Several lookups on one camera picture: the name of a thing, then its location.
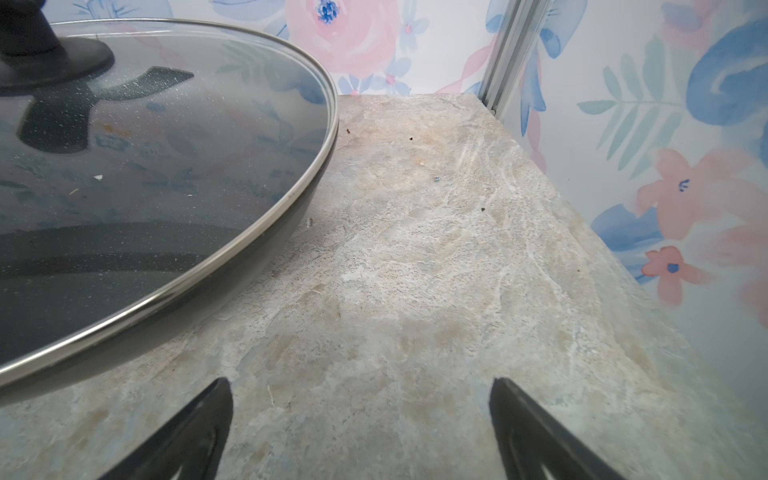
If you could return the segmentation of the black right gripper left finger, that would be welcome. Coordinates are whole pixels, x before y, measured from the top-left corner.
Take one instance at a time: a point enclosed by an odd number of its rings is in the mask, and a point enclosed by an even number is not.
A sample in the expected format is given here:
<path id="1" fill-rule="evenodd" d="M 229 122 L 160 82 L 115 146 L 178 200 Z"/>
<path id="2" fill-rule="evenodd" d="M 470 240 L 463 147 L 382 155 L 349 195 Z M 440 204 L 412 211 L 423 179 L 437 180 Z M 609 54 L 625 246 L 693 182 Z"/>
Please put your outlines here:
<path id="1" fill-rule="evenodd" d="M 213 479 L 233 418 L 230 382 L 215 379 L 103 479 Z"/>

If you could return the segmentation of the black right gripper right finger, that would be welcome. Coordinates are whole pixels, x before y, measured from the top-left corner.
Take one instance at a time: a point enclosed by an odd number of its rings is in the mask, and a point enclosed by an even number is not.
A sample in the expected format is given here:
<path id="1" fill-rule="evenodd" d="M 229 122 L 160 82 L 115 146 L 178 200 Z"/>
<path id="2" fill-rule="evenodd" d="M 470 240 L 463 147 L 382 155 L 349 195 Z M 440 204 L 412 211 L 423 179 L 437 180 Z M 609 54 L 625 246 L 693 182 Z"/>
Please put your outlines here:
<path id="1" fill-rule="evenodd" d="M 494 380 L 489 409 L 507 478 L 623 478 L 512 380 Z"/>

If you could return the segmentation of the glass pot lid black handle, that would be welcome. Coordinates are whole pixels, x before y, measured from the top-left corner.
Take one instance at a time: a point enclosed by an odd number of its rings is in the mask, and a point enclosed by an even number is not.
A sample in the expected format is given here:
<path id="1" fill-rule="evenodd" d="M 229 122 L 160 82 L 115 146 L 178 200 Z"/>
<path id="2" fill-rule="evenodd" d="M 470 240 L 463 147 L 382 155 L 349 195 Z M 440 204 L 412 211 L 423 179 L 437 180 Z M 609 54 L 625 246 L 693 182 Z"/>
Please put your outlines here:
<path id="1" fill-rule="evenodd" d="M 339 96 L 313 56 L 131 2 L 1 5 L 1 239 L 83 225 L 246 230 L 334 149 Z"/>

